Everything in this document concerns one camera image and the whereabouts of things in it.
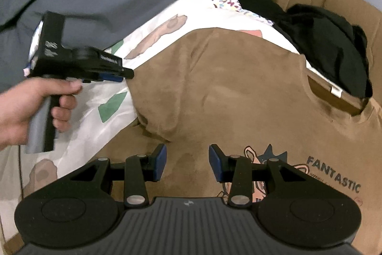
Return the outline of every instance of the cartoon print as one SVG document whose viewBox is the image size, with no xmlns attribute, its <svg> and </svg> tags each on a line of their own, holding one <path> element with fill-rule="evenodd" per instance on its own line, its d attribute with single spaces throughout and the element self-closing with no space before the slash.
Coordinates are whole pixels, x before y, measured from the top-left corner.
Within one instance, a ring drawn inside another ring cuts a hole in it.
<svg viewBox="0 0 382 255">
<path fill-rule="evenodd" d="M 98 106 L 98 113 L 102 123 L 108 121 L 112 115 L 121 107 L 123 100 L 126 97 L 127 92 L 121 92 L 114 94 L 106 103 Z"/>
<path fill-rule="evenodd" d="M 254 35 L 254 36 L 263 38 L 262 37 L 262 32 L 260 30 L 256 30 L 256 31 L 240 30 L 239 32 L 243 32 L 243 33 L 247 33 L 247 34 L 250 34 L 250 35 Z"/>
<path fill-rule="evenodd" d="M 263 155 L 257 156 L 256 152 L 247 146 L 244 149 L 244 156 L 251 160 L 252 163 L 265 163 L 269 159 L 278 159 L 283 162 L 287 162 L 288 153 L 285 151 L 282 154 L 275 156 L 272 150 L 272 145 L 269 144 Z M 294 167 L 306 174 L 309 173 L 309 167 L 306 164 L 294 165 Z M 228 199 L 230 193 L 231 183 L 223 184 L 223 191 L 218 194 L 218 197 L 222 197 L 224 200 Z M 259 202 L 266 196 L 264 182 L 253 182 L 252 186 L 252 202 Z"/>
<path fill-rule="evenodd" d="M 359 197 L 354 198 L 354 202 L 355 202 L 358 206 L 361 206 L 361 205 L 363 204 L 362 199 L 359 198 Z"/>
<path fill-rule="evenodd" d="M 218 9 L 233 10 L 239 13 L 242 13 L 245 16 L 254 18 L 255 20 L 264 23 L 266 25 L 274 25 L 271 20 L 267 20 L 252 11 L 241 8 L 241 5 L 238 0 L 211 0 L 213 6 Z"/>
<path fill-rule="evenodd" d="M 57 167 L 50 159 L 42 159 L 34 165 L 29 182 L 24 187 L 24 197 L 57 180 Z"/>
<path fill-rule="evenodd" d="M 122 47 L 122 45 L 123 45 L 123 39 L 109 48 L 110 49 L 110 53 L 115 55 L 115 53 L 119 50 L 119 48 Z"/>
<path fill-rule="evenodd" d="M 177 14 L 171 19 L 159 25 L 150 34 L 148 34 L 142 41 L 125 56 L 125 60 L 131 60 L 144 53 L 148 48 L 155 44 L 163 35 L 171 34 L 179 30 L 186 24 L 187 16 L 178 16 Z"/>
</svg>

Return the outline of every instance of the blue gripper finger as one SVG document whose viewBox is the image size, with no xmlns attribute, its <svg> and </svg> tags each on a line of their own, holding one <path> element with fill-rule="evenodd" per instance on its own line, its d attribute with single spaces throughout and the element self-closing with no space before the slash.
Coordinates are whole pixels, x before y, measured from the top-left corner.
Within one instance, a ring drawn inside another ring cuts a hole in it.
<svg viewBox="0 0 382 255">
<path fill-rule="evenodd" d="M 167 147 L 165 144 L 159 144 L 152 153 L 151 157 L 155 158 L 154 163 L 154 182 L 160 181 L 163 170 L 167 162 Z"/>
<path fill-rule="evenodd" d="M 99 75 L 103 80 L 106 80 L 106 81 L 113 81 L 113 82 L 122 82 L 123 81 L 123 77 L 121 77 L 121 76 L 115 76 L 115 75 L 109 74 L 109 73 L 101 73 Z"/>
<path fill-rule="evenodd" d="M 217 182 L 223 181 L 222 157 L 225 157 L 222 150 L 217 145 L 210 145 L 208 158 Z"/>
</svg>

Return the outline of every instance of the hand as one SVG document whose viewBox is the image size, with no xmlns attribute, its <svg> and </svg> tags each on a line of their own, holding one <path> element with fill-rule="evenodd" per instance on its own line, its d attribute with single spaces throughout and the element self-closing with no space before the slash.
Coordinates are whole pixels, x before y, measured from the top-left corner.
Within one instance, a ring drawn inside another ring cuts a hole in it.
<svg viewBox="0 0 382 255">
<path fill-rule="evenodd" d="M 77 106 L 73 94 L 82 90 L 82 82 L 60 79 L 30 78 L 0 94 L 0 150 L 9 145 L 27 143 L 28 124 L 45 97 L 62 95 L 60 107 L 51 111 L 53 125 L 61 132 L 68 131 L 71 110 Z"/>
</svg>

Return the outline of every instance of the patterned fabric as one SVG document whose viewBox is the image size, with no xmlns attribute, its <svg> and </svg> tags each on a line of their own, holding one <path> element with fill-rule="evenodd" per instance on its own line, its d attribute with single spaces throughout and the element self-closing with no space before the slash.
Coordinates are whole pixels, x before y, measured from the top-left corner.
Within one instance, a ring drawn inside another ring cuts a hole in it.
<svg viewBox="0 0 382 255">
<path fill-rule="evenodd" d="M 215 8 L 233 10 L 236 12 L 240 12 L 246 16 L 250 16 L 250 17 L 256 19 L 257 21 L 260 21 L 260 22 L 265 23 L 265 24 L 270 25 L 270 26 L 272 26 L 274 24 L 272 21 L 267 20 L 267 19 L 259 16 L 258 14 L 253 13 L 252 11 L 241 8 L 241 5 L 240 5 L 238 0 L 211 0 L 211 1 L 213 2 L 213 5 L 215 6 Z"/>
</svg>

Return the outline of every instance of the cable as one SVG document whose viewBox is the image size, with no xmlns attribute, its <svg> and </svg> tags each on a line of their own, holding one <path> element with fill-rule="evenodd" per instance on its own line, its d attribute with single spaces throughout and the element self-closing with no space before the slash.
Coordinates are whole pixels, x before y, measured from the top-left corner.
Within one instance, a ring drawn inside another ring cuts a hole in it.
<svg viewBox="0 0 382 255">
<path fill-rule="evenodd" d="M 5 234 L 4 234 L 4 227 L 3 227 L 3 223 L 1 222 L 1 215 L 0 215 L 0 250 L 2 250 L 4 254 L 6 254 L 4 249 L 4 244 L 5 244 Z"/>
<path fill-rule="evenodd" d="M 19 179 L 20 179 L 20 191 L 21 191 L 21 199 L 24 199 L 24 187 L 22 182 L 22 171 L 21 171 L 21 146 L 19 145 L 19 152 L 18 152 L 18 162 L 19 162 Z"/>
</svg>

